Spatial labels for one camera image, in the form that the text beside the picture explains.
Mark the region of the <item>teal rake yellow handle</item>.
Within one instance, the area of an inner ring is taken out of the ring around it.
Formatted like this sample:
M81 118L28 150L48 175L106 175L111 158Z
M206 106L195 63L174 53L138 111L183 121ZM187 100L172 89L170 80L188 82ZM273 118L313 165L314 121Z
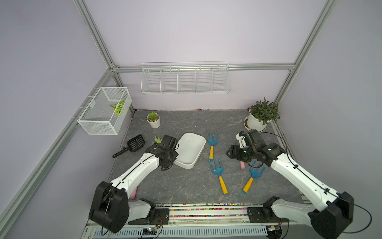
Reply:
M208 143L210 144L210 157L209 160L214 159L214 146L218 144L219 141L219 133L208 133Z
M210 163L210 168L211 168L212 173L217 175L219 178L219 182L220 182L220 186L221 186L223 195L227 195L228 190L227 190L225 182L222 178L222 173L224 172L224 167L222 166L220 158L218 159L218 161L216 161L215 159L209 159L209 163Z

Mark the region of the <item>white plastic storage box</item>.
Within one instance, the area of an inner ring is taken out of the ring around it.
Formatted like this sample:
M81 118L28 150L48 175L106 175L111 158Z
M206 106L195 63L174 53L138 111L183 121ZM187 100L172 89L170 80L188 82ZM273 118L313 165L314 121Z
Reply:
M176 149L178 156L174 164L184 169L194 168L205 147L206 139L201 135L187 132L178 143L179 147Z

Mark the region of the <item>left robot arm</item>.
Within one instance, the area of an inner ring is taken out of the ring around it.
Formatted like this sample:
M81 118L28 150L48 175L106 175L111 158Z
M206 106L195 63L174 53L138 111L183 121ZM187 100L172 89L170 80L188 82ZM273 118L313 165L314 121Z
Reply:
M101 182L95 189L89 220L109 232L119 232L125 224L155 224L156 206L140 199L129 202L135 188L154 170L165 171L177 159L176 138L164 135L160 143L147 148L141 158L126 172L111 182Z

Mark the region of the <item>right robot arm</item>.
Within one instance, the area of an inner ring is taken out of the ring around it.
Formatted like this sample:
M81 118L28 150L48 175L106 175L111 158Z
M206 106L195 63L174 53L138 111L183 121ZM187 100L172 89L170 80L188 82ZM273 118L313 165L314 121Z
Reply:
M237 144L226 152L231 159L256 161L273 169L293 184L311 206L288 202L273 196L263 204L261 215L266 219L289 219L311 226L324 239L337 239L353 222L354 198L339 193L311 175L276 143L266 144L257 130L241 131Z

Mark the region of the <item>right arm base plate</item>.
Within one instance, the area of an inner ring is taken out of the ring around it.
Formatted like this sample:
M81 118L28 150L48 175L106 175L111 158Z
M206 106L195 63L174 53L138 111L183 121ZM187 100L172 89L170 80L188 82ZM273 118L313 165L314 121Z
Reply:
M289 219L277 217L271 209L263 207L248 207L247 215L250 223L288 223Z

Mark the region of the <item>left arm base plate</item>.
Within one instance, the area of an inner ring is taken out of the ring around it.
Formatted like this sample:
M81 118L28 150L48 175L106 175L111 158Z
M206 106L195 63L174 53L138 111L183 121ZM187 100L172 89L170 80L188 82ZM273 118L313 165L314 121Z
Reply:
M146 218L139 218L128 221L129 225L167 225L169 224L170 210L155 209L151 210Z

